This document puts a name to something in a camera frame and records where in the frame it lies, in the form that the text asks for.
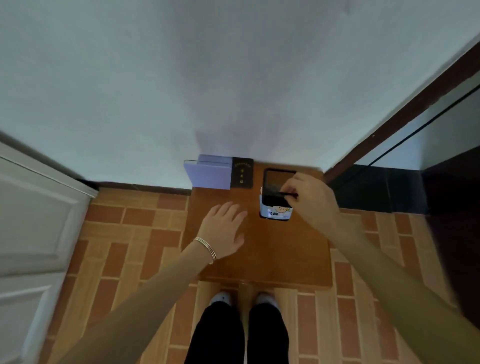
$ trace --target door panel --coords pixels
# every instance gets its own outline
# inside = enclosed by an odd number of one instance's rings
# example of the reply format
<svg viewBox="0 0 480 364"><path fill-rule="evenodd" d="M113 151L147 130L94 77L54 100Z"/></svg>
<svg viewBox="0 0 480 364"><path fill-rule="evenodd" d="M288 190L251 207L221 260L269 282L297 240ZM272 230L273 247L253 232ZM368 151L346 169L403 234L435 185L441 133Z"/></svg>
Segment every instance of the door panel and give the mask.
<svg viewBox="0 0 480 364"><path fill-rule="evenodd" d="M89 201L0 159L0 275L65 270Z"/></svg>
<svg viewBox="0 0 480 364"><path fill-rule="evenodd" d="M64 277L0 278L0 364L36 363Z"/></svg>

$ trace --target forearm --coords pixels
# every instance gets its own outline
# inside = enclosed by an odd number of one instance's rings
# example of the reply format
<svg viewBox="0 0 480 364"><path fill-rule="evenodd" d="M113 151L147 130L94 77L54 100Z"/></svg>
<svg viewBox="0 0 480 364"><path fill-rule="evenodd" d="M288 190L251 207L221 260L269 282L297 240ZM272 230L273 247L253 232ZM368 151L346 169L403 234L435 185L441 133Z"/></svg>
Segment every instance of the forearm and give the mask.
<svg viewBox="0 0 480 364"><path fill-rule="evenodd" d="M88 331L59 363L135 363L172 306L210 261L202 245L189 244L177 261L162 268Z"/></svg>
<svg viewBox="0 0 480 364"><path fill-rule="evenodd" d="M480 331L363 233L332 238L423 363L480 363Z"/></svg>

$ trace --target cartoon character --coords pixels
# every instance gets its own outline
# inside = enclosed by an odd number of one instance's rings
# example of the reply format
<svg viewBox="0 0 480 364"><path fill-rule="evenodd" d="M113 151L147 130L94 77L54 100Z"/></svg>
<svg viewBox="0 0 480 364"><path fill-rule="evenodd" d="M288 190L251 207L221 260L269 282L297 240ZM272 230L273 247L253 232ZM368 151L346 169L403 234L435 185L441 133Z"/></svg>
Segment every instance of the cartoon character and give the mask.
<svg viewBox="0 0 480 364"><path fill-rule="evenodd" d="M290 212L292 209L290 207L281 207L281 206L275 206L275 211L284 213L284 212Z"/></svg>

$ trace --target brown door frame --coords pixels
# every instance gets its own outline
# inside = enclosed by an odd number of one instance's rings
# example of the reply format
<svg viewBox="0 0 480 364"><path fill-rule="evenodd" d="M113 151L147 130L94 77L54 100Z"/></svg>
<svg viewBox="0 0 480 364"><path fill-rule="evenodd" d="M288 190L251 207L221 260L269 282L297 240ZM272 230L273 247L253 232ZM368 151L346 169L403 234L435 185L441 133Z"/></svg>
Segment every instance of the brown door frame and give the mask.
<svg viewBox="0 0 480 364"><path fill-rule="evenodd" d="M346 171L356 161L423 113L440 97L480 71L480 42L460 57L445 72L402 107L395 115L359 143L341 161L325 173L327 182Z"/></svg>

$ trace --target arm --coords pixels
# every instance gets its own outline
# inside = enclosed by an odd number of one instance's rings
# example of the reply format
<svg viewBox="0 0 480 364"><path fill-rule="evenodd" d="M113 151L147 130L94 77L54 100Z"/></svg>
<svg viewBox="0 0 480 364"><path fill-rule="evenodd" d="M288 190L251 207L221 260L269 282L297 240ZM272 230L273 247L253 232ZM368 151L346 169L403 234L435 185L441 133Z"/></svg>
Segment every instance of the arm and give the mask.
<svg viewBox="0 0 480 364"><path fill-rule="evenodd" d="M235 217L238 208L231 202L213 207L198 231L217 258L233 254L243 244L243 236L235 239L235 234L247 213L243 211ZM211 261L207 248L193 241L178 260L162 268L88 331L59 363L135 363L180 295Z"/></svg>
<svg viewBox="0 0 480 364"><path fill-rule="evenodd" d="M480 363L480 331L341 216L326 184L297 173L282 191L298 193L288 203L349 260L423 363Z"/></svg>

